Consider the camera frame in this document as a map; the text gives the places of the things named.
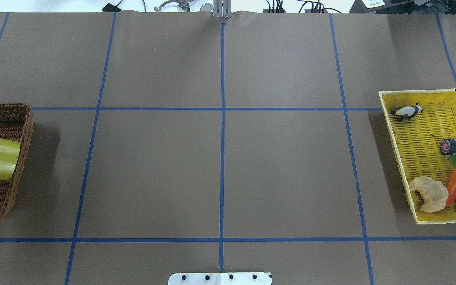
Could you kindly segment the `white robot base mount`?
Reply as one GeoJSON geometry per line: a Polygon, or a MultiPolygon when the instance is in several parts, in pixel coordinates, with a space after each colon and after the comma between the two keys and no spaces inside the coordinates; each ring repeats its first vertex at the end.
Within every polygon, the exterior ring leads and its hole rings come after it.
{"type": "Polygon", "coordinates": [[[200,272],[175,273],[168,279],[169,285],[272,285],[273,278],[267,272],[200,272]]]}

